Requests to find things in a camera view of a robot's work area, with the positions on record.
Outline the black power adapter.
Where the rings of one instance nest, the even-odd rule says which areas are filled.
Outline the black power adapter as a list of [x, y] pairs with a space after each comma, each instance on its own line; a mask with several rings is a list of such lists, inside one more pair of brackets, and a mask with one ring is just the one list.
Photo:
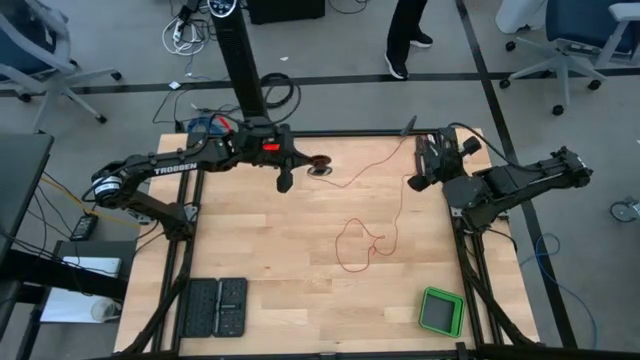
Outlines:
[[82, 215], [75, 228], [71, 232], [69, 237], [70, 241], [88, 241], [93, 234], [96, 225], [98, 223], [98, 217], [94, 214]]

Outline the green square tray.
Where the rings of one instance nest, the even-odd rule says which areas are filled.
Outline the green square tray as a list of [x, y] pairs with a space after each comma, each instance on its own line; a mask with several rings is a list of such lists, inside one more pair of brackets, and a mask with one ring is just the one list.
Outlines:
[[423, 293], [418, 324], [432, 332], [459, 338], [464, 309], [465, 301], [460, 295], [427, 287]]

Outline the black tower fan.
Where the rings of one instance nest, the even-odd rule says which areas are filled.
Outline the black tower fan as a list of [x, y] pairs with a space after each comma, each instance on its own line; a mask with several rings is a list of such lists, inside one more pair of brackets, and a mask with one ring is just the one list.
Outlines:
[[207, 0], [217, 41], [241, 112], [266, 124], [268, 111], [239, 0]]

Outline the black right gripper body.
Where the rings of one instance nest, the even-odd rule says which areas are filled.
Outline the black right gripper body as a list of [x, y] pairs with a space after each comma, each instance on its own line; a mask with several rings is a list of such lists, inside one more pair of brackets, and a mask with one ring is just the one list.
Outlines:
[[450, 139], [453, 145], [453, 153], [450, 156], [443, 158], [439, 167], [424, 167], [424, 174], [422, 176], [418, 176], [415, 173], [407, 181], [407, 184], [411, 189], [421, 192], [427, 187], [438, 182], [445, 183], [456, 177], [466, 175], [463, 166], [463, 158], [480, 150], [481, 143], [477, 137], [472, 136], [463, 143], [463, 148], [459, 149], [456, 136], [453, 136]]

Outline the black box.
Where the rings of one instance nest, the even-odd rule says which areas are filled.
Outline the black box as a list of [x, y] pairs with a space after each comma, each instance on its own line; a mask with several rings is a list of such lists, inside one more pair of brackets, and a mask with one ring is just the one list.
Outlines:
[[254, 25], [325, 16], [325, 0], [246, 0], [250, 21]]

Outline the white bin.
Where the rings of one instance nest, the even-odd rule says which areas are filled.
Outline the white bin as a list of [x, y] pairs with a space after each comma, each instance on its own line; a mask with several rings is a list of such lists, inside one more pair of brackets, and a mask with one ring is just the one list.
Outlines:
[[501, 0], [495, 23], [505, 34], [539, 30], [545, 25], [546, 7], [547, 0]]

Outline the person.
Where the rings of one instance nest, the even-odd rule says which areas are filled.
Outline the person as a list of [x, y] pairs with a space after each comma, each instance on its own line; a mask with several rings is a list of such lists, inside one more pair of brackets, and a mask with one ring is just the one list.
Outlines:
[[409, 48], [429, 48], [433, 39], [420, 28], [420, 21], [428, 0], [398, 0], [386, 40], [385, 62], [392, 77], [407, 80], [406, 61]]

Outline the white blue office chair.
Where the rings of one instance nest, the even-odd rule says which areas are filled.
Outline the white blue office chair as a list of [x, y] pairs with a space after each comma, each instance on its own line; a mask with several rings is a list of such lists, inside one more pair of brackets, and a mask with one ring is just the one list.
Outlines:
[[84, 71], [71, 57], [69, 18], [40, 0], [0, 0], [0, 84], [14, 86], [16, 98], [28, 103], [44, 97], [32, 125], [36, 133], [54, 100], [60, 96], [90, 113], [97, 122], [107, 118], [80, 98], [74, 85], [105, 76], [122, 79], [114, 68]]
[[539, 72], [554, 74], [563, 94], [551, 110], [554, 116], [570, 104], [571, 73], [590, 78], [587, 88], [596, 91], [606, 81], [600, 72], [606, 65], [640, 65], [640, 0], [547, 0], [545, 32], [551, 47], [521, 37], [505, 44], [508, 52], [525, 45], [545, 60], [509, 74], [499, 87]]

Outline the black desk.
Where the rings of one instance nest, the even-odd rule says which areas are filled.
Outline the black desk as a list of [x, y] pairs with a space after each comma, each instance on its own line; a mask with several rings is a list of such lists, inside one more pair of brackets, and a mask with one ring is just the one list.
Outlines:
[[29, 360], [52, 287], [122, 300], [127, 282], [69, 265], [16, 238], [54, 142], [50, 135], [0, 134], [0, 339], [17, 303], [32, 304], [16, 360]]

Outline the white flat device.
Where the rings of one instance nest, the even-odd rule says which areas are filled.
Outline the white flat device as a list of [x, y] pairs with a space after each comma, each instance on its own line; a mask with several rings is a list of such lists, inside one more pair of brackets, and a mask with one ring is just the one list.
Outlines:
[[70, 266], [116, 278], [122, 265], [119, 258], [65, 256], [63, 261]]

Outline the black open tool case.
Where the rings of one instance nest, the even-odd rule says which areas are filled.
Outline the black open tool case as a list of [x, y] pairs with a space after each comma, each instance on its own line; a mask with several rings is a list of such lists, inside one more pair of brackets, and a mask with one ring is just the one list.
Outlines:
[[246, 325], [247, 295], [246, 278], [191, 279], [182, 337], [242, 337]]

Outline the black aluminium rig frame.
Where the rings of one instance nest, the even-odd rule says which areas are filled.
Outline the black aluminium rig frame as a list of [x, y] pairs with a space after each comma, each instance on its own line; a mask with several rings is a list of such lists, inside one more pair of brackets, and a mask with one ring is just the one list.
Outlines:
[[[374, 129], [374, 130], [314, 130], [314, 131], [292, 131], [292, 136], [296, 139], [351, 139], [363, 140], [373, 138], [391, 138], [399, 137], [400, 130], [396, 129]], [[162, 274], [162, 282], [158, 292], [159, 305], [150, 316], [145, 327], [141, 328], [140, 334], [131, 340], [131, 344], [122, 350], [115, 351], [109, 357], [97, 358], [95, 360], [273, 360], [278, 357], [286, 360], [640, 360], [640, 353], [620, 352], [620, 351], [604, 351], [604, 350], [588, 350], [578, 349], [573, 345], [569, 347], [547, 347], [542, 343], [534, 345], [506, 345], [498, 343], [486, 343], [484, 341], [483, 324], [480, 321], [478, 310], [478, 300], [475, 295], [477, 289], [474, 284], [461, 273], [461, 284], [465, 291], [472, 289], [473, 297], [467, 296], [465, 292], [465, 304], [471, 306], [471, 310], [465, 310], [472, 318], [470, 327], [473, 349], [469, 348], [466, 342], [462, 340], [451, 340], [455, 348], [451, 349], [419, 349], [407, 351], [338, 351], [338, 350], [314, 350], [302, 352], [302, 350], [294, 353], [259, 353], [259, 354], [206, 354], [198, 353], [196, 355], [181, 355], [182, 329], [185, 320], [185, 310], [188, 307], [189, 281], [193, 268], [193, 258], [195, 249], [195, 234], [197, 231], [197, 216], [191, 214], [190, 207], [196, 207], [196, 210], [202, 211], [203, 202], [202, 194], [205, 187], [205, 173], [194, 169], [186, 170], [186, 172], [174, 172], [170, 174], [172, 178], [151, 180], [151, 195], [142, 193], [142, 195], [153, 197], [158, 193], [166, 195], [169, 190], [160, 189], [165, 185], [176, 185], [175, 202], [181, 208], [187, 207], [185, 216], [195, 216], [192, 225], [193, 235], [185, 242], [174, 242], [167, 239], [164, 260], [164, 270]], [[179, 271], [176, 269], [177, 252], [180, 244], [184, 244], [184, 254], [182, 255], [183, 263], [180, 264]], [[163, 349], [165, 345], [165, 335], [167, 329], [167, 314], [176, 304], [174, 311], [173, 323], [169, 324], [171, 330], [171, 341], [167, 345], [167, 349]]]

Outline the small cord spool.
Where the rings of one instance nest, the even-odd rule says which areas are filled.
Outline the small cord spool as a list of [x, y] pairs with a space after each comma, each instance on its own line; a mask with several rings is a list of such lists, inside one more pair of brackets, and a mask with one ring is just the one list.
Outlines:
[[307, 174], [314, 177], [323, 177], [331, 174], [331, 158], [326, 155], [315, 155], [310, 158], [310, 167]]

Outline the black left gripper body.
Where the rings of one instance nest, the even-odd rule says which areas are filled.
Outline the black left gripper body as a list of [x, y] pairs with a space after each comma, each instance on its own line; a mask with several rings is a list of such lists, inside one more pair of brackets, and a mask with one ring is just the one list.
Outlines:
[[274, 162], [280, 170], [280, 175], [276, 179], [276, 188], [280, 193], [286, 193], [293, 185], [292, 170], [297, 168], [297, 162], [305, 162], [297, 157], [298, 151], [293, 152], [275, 152], [273, 154]]

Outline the grey caster wheel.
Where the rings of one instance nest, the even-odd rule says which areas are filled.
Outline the grey caster wheel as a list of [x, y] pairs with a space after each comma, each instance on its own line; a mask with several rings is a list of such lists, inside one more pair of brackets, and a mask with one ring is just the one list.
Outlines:
[[611, 204], [610, 214], [619, 222], [629, 223], [640, 220], [640, 200], [627, 197]]

